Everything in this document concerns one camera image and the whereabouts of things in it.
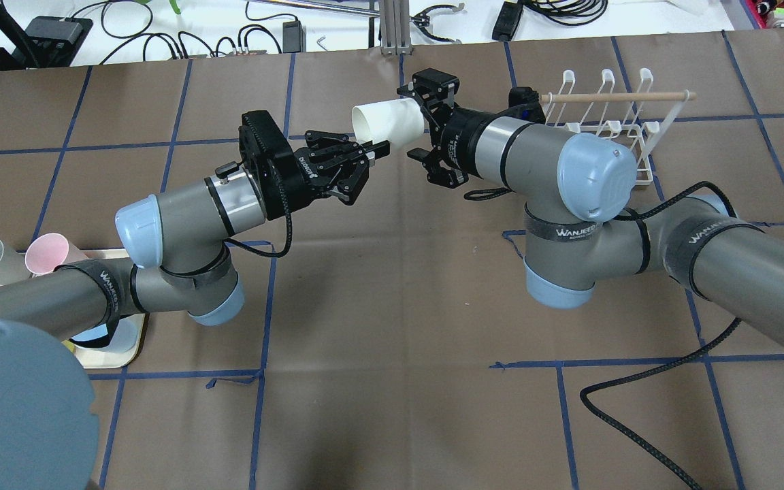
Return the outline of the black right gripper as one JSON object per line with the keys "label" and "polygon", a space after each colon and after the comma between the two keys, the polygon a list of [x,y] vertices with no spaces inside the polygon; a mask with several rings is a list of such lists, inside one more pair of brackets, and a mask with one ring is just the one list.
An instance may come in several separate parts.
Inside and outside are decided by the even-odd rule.
{"label": "black right gripper", "polygon": [[495,116],[463,108],[455,102],[460,80],[439,69],[422,69],[400,86],[400,97],[420,106],[429,128],[431,148],[413,148],[407,156],[419,162],[427,181],[444,187],[458,187],[477,176],[475,153],[480,133]]}

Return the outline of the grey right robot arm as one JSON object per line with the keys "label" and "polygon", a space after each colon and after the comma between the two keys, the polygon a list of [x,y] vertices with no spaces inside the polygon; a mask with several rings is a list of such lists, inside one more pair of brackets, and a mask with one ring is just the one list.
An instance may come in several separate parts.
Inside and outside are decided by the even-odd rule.
{"label": "grey right robot arm", "polygon": [[651,209],[629,207],[638,162],[629,148],[545,123],[549,99],[514,87],[503,112],[455,102],[460,81],[423,69],[398,88],[425,118],[432,147],[408,152],[435,185],[474,176],[525,204],[527,291],[554,309],[587,303],[603,279],[664,270],[784,347],[784,242],[737,217],[701,181]]}

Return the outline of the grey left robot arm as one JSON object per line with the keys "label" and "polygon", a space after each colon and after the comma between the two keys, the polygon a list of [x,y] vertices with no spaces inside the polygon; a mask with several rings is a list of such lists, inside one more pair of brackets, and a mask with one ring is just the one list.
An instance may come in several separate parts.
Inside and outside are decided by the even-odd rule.
{"label": "grey left robot arm", "polygon": [[352,205],[384,136],[308,131],[293,150],[268,112],[242,116],[240,160],[205,180],[156,193],[115,217],[127,257],[85,259],[0,286],[0,489],[93,484],[99,419],[94,391],[63,341],[94,327],[111,340],[134,314],[186,311],[222,325],[244,304],[229,245],[315,199]]}

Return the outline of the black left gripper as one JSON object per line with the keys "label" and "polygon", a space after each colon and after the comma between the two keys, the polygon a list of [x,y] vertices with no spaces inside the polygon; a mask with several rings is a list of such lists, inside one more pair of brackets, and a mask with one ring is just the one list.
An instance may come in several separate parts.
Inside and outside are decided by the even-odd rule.
{"label": "black left gripper", "polygon": [[372,161],[389,156],[390,142],[359,144],[347,133],[306,131],[305,148],[292,149],[265,110],[242,115],[242,162],[255,178],[268,220],[335,197],[354,205],[368,181]]}

